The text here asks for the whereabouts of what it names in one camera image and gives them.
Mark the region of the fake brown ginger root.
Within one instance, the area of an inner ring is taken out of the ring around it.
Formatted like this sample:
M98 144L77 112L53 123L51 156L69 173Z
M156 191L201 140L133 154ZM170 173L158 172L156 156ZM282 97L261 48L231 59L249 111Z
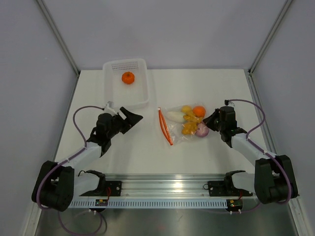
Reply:
M203 117L197 117L193 111L189 111L183 118L185 123L183 124L182 134L194 135L198 129L198 124L202 122Z

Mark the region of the clear zip top bag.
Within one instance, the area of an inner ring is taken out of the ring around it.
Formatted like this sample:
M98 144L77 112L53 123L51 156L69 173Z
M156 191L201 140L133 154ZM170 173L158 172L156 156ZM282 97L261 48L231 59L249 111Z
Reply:
M209 134L210 129L203 122L207 110L201 104L159 107L157 111L162 134L170 146L205 138Z

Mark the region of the fake orange pumpkin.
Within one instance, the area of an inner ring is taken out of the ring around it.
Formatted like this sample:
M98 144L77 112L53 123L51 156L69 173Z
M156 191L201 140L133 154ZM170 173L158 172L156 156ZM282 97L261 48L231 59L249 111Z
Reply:
M131 85L135 82L135 75L132 72L125 72L122 75L122 82L127 85Z

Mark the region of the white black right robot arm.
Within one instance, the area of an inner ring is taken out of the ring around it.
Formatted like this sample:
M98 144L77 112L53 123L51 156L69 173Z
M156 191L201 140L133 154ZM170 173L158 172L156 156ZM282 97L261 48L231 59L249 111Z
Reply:
M298 195L297 184L291 160L286 155L264 151L250 139L250 132L238 127L236 114L229 100L221 108L206 117L202 106L183 106L182 134L204 138L209 131L219 132L221 140L238 151L255 167L249 174L237 170L227 172L221 183L213 180L207 183L211 196L239 196L246 192L257 195L263 204L277 202L286 204Z

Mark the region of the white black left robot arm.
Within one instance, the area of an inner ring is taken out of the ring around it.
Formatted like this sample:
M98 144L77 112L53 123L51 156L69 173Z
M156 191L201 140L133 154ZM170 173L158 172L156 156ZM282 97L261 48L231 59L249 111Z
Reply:
M125 134L143 116L121 107L119 112L103 108L84 146L61 162L46 161L38 174L31 199L40 209L65 211L73 197L91 191L100 196L106 191L106 176L84 168L101 158L111 147L111 140L119 133Z

